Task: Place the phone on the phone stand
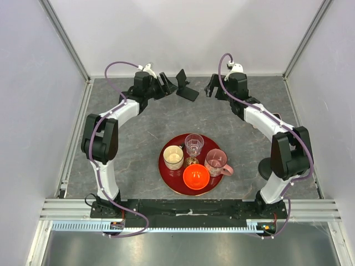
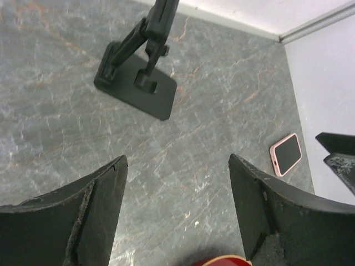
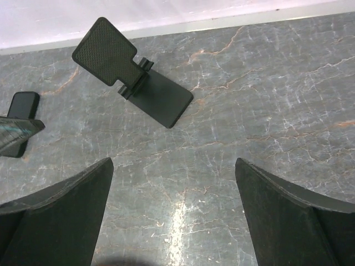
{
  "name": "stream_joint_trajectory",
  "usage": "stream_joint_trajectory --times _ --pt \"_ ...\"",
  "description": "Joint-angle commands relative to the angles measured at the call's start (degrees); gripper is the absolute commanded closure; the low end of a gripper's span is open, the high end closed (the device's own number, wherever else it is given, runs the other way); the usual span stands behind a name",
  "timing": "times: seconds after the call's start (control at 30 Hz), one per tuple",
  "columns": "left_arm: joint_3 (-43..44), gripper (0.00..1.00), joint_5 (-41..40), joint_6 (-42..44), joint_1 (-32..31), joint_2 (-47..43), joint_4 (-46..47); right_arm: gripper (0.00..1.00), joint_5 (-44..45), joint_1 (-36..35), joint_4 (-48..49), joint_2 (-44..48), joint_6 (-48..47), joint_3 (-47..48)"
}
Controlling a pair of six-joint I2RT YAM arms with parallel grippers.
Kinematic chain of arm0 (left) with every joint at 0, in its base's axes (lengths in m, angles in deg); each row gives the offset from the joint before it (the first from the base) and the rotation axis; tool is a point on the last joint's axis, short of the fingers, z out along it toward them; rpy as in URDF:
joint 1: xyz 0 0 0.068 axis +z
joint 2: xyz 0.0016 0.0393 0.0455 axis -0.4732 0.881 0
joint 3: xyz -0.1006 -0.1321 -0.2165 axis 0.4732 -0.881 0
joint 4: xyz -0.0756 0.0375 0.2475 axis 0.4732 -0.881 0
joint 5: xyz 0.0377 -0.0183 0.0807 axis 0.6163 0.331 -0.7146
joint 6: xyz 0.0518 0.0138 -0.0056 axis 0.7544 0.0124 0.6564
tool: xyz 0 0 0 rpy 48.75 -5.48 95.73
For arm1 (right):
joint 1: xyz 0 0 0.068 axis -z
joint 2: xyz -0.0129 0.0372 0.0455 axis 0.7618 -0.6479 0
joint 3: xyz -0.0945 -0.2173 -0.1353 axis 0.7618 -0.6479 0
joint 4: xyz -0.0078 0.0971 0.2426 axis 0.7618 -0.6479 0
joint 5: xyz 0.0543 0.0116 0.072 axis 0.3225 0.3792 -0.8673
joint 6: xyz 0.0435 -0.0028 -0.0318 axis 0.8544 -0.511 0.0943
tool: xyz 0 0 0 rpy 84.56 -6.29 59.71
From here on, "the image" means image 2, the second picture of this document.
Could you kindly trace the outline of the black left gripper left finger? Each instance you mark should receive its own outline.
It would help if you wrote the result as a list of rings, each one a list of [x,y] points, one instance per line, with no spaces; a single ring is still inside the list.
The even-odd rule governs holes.
[[[119,156],[57,190],[2,206],[1,264],[108,265],[127,175]]]

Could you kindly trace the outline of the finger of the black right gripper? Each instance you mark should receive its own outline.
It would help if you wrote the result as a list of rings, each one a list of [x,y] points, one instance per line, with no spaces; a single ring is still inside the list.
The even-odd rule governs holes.
[[[354,194],[354,136],[322,132],[316,140],[329,152],[324,163]]]

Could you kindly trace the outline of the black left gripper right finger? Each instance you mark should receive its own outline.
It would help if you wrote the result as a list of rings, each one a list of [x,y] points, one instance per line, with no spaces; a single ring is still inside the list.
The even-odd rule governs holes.
[[[245,257],[275,236],[287,265],[354,265],[354,206],[291,186],[232,154],[229,172]]]

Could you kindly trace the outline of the pink cased phone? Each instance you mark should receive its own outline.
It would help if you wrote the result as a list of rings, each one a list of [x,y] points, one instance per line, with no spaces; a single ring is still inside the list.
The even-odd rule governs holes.
[[[300,142],[296,133],[289,134],[269,149],[275,175],[283,177],[302,158]]]

